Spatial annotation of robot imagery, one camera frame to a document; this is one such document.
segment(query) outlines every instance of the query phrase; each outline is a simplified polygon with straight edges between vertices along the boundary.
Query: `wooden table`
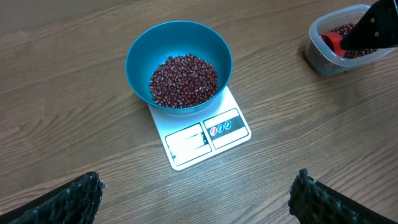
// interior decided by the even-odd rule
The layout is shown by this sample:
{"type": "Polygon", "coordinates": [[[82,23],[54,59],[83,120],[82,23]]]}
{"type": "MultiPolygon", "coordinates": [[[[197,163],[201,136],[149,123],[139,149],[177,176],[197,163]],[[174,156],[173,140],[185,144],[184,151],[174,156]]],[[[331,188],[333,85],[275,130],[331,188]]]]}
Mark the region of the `wooden table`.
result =
{"type": "Polygon", "coordinates": [[[398,51],[332,78],[303,59],[316,18],[361,2],[1,1],[0,212],[92,170],[108,184],[96,223],[297,223],[289,188],[306,167],[398,221],[398,51]],[[124,74],[136,37],[173,19],[225,38],[252,130],[181,172],[124,74]]]}

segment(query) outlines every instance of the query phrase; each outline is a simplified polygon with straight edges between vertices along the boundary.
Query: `pile of beans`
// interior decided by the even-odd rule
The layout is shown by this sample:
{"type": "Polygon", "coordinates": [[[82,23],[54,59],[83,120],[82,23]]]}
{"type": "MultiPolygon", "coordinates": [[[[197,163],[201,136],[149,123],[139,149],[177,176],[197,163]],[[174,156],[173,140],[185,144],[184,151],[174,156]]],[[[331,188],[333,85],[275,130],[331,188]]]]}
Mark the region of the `pile of beans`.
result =
{"type": "Polygon", "coordinates": [[[150,79],[150,92],[159,106],[188,108],[209,100],[217,92],[218,74],[212,64],[188,54],[169,56],[150,79]]]}
{"type": "MultiPolygon", "coordinates": [[[[345,24],[339,27],[336,27],[329,32],[335,32],[343,36],[347,36],[351,30],[353,30],[355,24],[350,22],[349,24],[345,24]]],[[[364,50],[347,50],[346,54],[344,55],[345,58],[357,58],[361,57],[370,53],[377,51],[377,49],[364,49],[364,50]]]]}

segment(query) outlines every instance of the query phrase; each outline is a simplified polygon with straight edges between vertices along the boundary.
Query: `red scoop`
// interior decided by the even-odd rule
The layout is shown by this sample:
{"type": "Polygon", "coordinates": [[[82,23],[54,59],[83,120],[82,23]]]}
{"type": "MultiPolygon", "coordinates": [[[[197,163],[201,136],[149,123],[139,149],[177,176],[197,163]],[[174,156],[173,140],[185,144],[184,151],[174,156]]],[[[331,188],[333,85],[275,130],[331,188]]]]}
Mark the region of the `red scoop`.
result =
{"type": "Polygon", "coordinates": [[[321,34],[321,37],[323,37],[323,40],[334,51],[334,53],[340,57],[344,57],[346,50],[341,49],[340,42],[343,40],[343,37],[340,34],[329,32],[321,34]]]}

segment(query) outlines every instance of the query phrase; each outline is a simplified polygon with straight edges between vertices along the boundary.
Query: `bowl rim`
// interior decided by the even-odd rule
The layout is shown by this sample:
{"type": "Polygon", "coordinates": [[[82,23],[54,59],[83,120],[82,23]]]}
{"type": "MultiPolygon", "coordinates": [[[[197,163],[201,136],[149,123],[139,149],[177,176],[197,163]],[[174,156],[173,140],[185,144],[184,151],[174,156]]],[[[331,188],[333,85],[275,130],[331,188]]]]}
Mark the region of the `bowl rim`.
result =
{"type": "Polygon", "coordinates": [[[232,52],[231,52],[231,49],[229,48],[228,44],[227,44],[226,41],[224,40],[224,38],[223,38],[221,35],[219,35],[219,33],[217,33],[215,30],[213,30],[212,28],[210,28],[210,27],[208,27],[208,26],[206,26],[206,25],[204,25],[204,24],[201,24],[201,23],[195,22],[195,21],[185,21],[185,20],[167,21],[167,22],[163,22],[163,23],[154,25],[154,26],[152,26],[151,28],[145,30],[145,32],[143,32],[140,36],[138,36],[137,39],[132,43],[132,45],[131,45],[131,47],[130,47],[130,49],[129,49],[129,52],[127,53],[127,56],[126,56],[126,63],[125,63],[125,66],[124,66],[124,73],[126,74],[127,80],[128,80],[128,82],[129,82],[129,84],[130,84],[130,87],[132,88],[132,90],[134,91],[134,93],[135,93],[141,100],[145,101],[148,105],[154,106],[154,107],[156,107],[156,108],[163,109],[163,110],[172,110],[172,111],[191,110],[191,109],[198,108],[198,107],[200,107],[200,106],[203,106],[204,104],[209,103],[210,101],[212,101],[213,99],[215,99],[215,98],[225,89],[225,87],[228,85],[229,80],[231,79],[231,76],[232,76],[232,72],[233,72],[233,57],[232,57],[232,52]],[[229,70],[228,79],[227,79],[227,81],[225,82],[225,85],[221,88],[221,90],[218,91],[218,92],[217,92],[212,98],[210,98],[209,100],[207,100],[207,101],[205,101],[205,102],[203,102],[203,103],[201,103],[201,104],[199,104],[199,105],[190,106],[190,107],[187,107],[187,108],[168,108],[168,107],[165,107],[165,106],[159,106],[159,105],[157,105],[157,104],[154,103],[154,102],[148,102],[147,100],[145,100],[145,99],[134,89],[134,87],[132,86],[131,81],[130,81],[130,79],[129,79],[129,75],[127,74],[127,61],[128,61],[127,59],[129,58],[130,53],[131,53],[131,49],[132,49],[132,47],[134,46],[134,44],[137,42],[137,40],[139,40],[145,33],[149,32],[149,31],[152,30],[152,29],[155,29],[156,27],[163,26],[163,25],[169,24],[169,23],[174,23],[174,22],[187,22],[187,23],[196,24],[196,25],[199,25],[199,26],[203,26],[204,28],[207,28],[207,29],[209,29],[210,31],[212,31],[213,33],[215,33],[215,34],[224,42],[226,48],[228,49],[229,59],[230,59],[230,61],[231,61],[231,68],[230,68],[230,70],[229,70]]]}

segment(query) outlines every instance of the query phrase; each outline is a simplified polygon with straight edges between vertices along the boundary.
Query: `scale control panel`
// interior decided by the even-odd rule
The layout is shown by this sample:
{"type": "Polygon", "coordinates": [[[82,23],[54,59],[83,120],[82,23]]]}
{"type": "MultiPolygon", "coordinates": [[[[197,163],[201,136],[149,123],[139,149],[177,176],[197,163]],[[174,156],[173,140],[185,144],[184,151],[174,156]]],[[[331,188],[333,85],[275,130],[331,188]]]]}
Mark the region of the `scale control panel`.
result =
{"type": "Polygon", "coordinates": [[[233,108],[169,134],[165,142],[174,165],[178,167],[193,160],[207,159],[249,138],[250,130],[246,122],[233,108]]]}

